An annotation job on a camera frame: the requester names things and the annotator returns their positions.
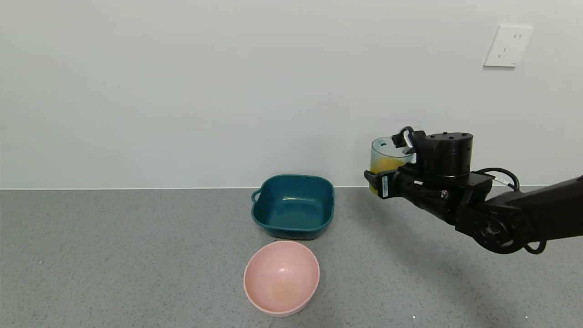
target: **pink bowl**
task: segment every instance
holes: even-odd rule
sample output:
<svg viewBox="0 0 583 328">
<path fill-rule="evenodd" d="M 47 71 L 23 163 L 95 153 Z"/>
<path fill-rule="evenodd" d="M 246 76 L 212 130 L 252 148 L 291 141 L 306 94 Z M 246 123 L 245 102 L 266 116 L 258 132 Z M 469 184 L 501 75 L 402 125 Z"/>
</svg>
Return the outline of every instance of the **pink bowl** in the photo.
<svg viewBox="0 0 583 328">
<path fill-rule="evenodd" d="M 258 250 L 245 268 L 243 286 L 256 308 L 290 316 L 308 304 L 320 281 L 320 266 L 309 248 L 283 240 Z"/>
</svg>

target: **wall outlet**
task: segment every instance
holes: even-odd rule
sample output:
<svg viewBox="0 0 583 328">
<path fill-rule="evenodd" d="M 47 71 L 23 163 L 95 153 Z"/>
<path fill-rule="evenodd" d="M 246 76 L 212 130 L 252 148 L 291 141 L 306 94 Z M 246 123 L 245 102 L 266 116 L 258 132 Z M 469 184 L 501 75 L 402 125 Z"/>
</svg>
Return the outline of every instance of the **wall outlet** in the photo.
<svg viewBox="0 0 583 328">
<path fill-rule="evenodd" d="M 533 30 L 532 27 L 498 26 L 484 66 L 516 67 Z"/>
</svg>

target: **transparent cup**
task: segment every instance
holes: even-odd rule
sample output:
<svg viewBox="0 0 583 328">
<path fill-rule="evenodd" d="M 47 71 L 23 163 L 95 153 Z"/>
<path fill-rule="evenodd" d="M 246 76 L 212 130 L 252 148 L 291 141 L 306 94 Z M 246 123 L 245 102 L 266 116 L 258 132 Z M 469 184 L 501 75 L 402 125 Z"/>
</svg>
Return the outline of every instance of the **transparent cup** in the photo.
<svg viewBox="0 0 583 328">
<path fill-rule="evenodd" d="M 376 139 L 371 144 L 370 150 L 370 171 L 373 173 L 396 170 L 399 166 L 405 165 L 413 160 L 413 154 L 405 155 L 400 148 L 396 148 L 391 137 Z M 377 190 L 368 185 L 370 190 L 376 195 Z"/>
</svg>

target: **orange juice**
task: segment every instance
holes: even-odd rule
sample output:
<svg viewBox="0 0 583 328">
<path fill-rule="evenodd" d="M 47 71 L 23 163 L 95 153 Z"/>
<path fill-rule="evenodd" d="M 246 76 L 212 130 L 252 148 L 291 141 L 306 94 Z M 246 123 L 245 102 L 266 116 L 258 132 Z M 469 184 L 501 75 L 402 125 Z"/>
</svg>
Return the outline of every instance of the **orange juice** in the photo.
<svg viewBox="0 0 583 328">
<path fill-rule="evenodd" d="M 380 157 L 380 158 L 375 158 L 373 160 L 372 163 L 370 163 L 370 171 L 373 173 L 378 173 L 378 172 L 383 172 L 383 171 L 389 171 L 389 170 L 397 170 L 397 168 L 399 166 L 403 166 L 405 165 L 405 161 L 397 159 L 397 158 L 392 158 L 392 157 Z M 368 188 L 370 188 L 370 190 L 376 195 L 377 194 L 377 190 L 371 186 L 370 184 L 368 185 Z"/>
</svg>

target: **square bowl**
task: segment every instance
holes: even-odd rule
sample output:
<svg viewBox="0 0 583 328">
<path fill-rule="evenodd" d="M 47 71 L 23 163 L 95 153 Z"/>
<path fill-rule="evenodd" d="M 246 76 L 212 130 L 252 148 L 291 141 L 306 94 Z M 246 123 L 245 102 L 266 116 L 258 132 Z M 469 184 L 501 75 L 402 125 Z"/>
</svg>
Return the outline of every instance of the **square bowl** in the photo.
<svg viewBox="0 0 583 328">
<path fill-rule="evenodd" d="M 253 220 L 276 238 L 314 239 L 324 232 L 334 215 L 334 188 L 317 176 L 271 177 L 251 200 Z"/>
</svg>

